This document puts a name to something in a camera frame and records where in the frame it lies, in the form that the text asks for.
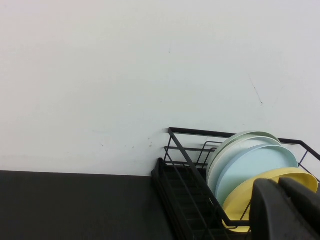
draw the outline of dish rack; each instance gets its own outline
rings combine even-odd
[[[248,220],[242,220],[250,203],[240,220],[230,220],[209,189],[206,180],[208,159],[222,143],[220,140],[230,138],[234,133],[170,127],[168,134],[170,138],[168,145],[164,147],[164,158],[157,160],[151,175],[178,239],[250,240],[250,230],[246,233],[231,231],[237,227],[250,226]],[[202,142],[197,143],[200,147],[183,147],[177,135],[191,138],[201,136]],[[312,174],[302,163],[307,155],[318,163],[320,155],[301,140],[279,140],[284,145],[298,146],[303,150],[298,166]],[[179,152],[179,155],[173,156],[172,152]],[[229,228],[223,226],[222,220]]]

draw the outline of dark counter surface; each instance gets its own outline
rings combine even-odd
[[[0,171],[0,239],[176,239],[151,177]]]

